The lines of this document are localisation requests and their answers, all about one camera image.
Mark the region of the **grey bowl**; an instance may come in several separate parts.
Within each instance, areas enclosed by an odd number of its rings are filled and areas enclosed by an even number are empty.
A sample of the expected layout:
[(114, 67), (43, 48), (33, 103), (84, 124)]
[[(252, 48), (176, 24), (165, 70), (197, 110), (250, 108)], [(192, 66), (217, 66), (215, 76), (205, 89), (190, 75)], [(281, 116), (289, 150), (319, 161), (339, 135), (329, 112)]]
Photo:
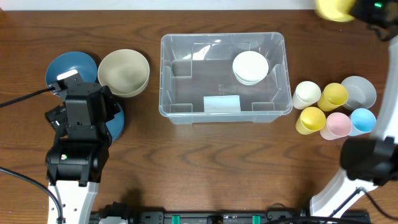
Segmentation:
[(369, 80), (360, 76), (350, 76), (345, 78), (341, 84), (348, 92), (348, 100), (343, 105), (347, 110), (368, 109), (375, 104), (377, 93)]

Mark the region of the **light blue cup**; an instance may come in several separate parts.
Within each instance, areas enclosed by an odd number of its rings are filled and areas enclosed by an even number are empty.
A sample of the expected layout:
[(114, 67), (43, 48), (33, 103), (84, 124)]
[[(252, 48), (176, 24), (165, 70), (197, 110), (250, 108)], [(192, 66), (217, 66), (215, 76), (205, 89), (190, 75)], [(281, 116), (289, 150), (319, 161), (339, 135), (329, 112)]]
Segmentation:
[(364, 108), (354, 110), (349, 116), (352, 124), (352, 130), (349, 136), (358, 136), (370, 133), (376, 125), (375, 115)]

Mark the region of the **white cup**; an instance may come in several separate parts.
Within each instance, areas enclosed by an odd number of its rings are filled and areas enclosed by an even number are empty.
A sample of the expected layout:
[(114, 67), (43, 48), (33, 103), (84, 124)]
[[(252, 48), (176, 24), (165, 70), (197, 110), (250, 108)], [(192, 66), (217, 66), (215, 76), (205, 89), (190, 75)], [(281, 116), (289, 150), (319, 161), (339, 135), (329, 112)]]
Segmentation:
[(311, 81), (304, 81), (297, 85), (292, 97), (294, 108), (304, 110), (316, 103), (321, 97), (320, 87)]

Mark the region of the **white bowl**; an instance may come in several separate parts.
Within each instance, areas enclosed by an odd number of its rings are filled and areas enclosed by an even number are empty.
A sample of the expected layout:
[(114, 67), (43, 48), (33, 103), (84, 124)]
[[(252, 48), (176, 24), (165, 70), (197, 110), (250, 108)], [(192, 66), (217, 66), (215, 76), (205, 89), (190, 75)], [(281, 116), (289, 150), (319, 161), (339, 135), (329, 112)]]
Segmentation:
[(232, 68), (238, 82), (255, 85), (269, 73), (269, 62), (259, 52), (245, 51), (234, 58)]

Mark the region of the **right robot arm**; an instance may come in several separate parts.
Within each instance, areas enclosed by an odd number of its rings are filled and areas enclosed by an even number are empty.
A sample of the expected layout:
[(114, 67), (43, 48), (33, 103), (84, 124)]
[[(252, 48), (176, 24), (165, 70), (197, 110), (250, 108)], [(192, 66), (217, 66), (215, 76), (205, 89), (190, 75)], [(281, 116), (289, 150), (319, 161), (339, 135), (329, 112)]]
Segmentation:
[(389, 68), (381, 109), (369, 139), (347, 139), (340, 170), (310, 200), (307, 220), (345, 223), (342, 214), (362, 195), (397, 180), (397, 0), (316, 1), (320, 17), (365, 22), (389, 43)]

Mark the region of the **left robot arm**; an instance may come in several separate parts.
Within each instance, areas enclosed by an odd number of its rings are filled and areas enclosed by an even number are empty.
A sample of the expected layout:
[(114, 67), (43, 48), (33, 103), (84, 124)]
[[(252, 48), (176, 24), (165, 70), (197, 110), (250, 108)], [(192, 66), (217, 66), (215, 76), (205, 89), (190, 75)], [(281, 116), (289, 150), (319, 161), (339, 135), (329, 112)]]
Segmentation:
[(121, 112), (108, 86), (84, 82), (76, 70), (49, 85), (62, 100), (45, 113), (55, 130), (45, 158), (49, 223), (88, 223), (113, 137), (106, 123)]

